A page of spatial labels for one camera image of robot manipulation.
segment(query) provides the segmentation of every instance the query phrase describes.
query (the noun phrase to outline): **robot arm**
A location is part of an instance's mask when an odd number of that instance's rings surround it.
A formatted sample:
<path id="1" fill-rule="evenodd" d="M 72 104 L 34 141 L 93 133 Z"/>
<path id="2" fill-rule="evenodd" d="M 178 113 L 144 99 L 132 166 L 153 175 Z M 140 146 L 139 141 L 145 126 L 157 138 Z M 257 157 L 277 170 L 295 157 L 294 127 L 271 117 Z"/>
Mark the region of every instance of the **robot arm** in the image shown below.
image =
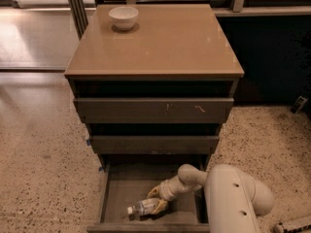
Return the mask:
<path id="1" fill-rule="evenodd" d="M 209 174 L 189 164 L 178 175 L 155 187 L 149 197 L 172 201 L 181 193 L 204 188 L 211 233 L 259 233 L 257 216 L 271 212 L 274 196 L 264 183 L 230 165 Z"/>

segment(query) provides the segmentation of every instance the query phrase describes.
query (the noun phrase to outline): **water bottle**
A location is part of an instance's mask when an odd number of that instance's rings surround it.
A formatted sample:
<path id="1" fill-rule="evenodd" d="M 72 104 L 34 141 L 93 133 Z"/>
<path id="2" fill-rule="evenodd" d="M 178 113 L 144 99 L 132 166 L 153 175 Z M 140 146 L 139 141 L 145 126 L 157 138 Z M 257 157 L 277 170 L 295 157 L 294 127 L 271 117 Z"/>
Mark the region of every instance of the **water bottle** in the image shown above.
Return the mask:
<path id="1" fill-rule="evenodd" d="M 138 201 L 134 206 L 127 208 L 129 215 L 138 214 L 139 216 L 145 216 L 155 210 L 159 203 L 159 198 L 149 198 Z"/>

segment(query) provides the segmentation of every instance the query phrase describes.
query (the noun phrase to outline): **bowl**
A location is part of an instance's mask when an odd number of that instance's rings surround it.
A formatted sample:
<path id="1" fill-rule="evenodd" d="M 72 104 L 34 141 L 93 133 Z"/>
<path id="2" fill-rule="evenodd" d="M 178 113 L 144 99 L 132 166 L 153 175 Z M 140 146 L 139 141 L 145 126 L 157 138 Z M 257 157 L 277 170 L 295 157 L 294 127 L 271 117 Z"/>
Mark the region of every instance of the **bowl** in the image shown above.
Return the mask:
<path id="1" fill-rule="evenodd" d="M 118 30 L 127 31 L 135 25 L 138 11 L 133 7 L 116 7 L 109 12 L 109 17 Z"/>

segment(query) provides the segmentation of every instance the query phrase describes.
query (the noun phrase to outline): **wooden countertop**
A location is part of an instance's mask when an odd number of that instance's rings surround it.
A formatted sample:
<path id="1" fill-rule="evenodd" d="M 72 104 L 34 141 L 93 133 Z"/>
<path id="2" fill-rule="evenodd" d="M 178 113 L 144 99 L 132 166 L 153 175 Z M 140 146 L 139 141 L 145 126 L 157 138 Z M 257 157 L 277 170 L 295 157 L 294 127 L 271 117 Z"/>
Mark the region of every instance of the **wooden countertop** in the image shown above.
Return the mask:
<path id="1" fill-rule="evenodd" d="M 127 32 L 118 32 L 109 19 L 115 7 L 97 7 L 67 78 L 243 76 L 209 5 L 133 5 L 139 16 Z"/>

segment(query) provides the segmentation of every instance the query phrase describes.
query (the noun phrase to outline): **bottle cap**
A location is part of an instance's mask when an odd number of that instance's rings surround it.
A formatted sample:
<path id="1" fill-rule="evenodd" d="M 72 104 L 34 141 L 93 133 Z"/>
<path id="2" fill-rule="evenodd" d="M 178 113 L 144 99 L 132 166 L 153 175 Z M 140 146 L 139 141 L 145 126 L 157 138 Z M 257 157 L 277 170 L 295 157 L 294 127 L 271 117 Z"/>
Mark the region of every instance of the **bottle cap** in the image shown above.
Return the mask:
<path id="1" fill-rule="evenodd" d="M 132 215 L 132 214 L 133 214 L 133 208 L 127 207 L 127 213 L 128 213 L 129 215 Z"/>

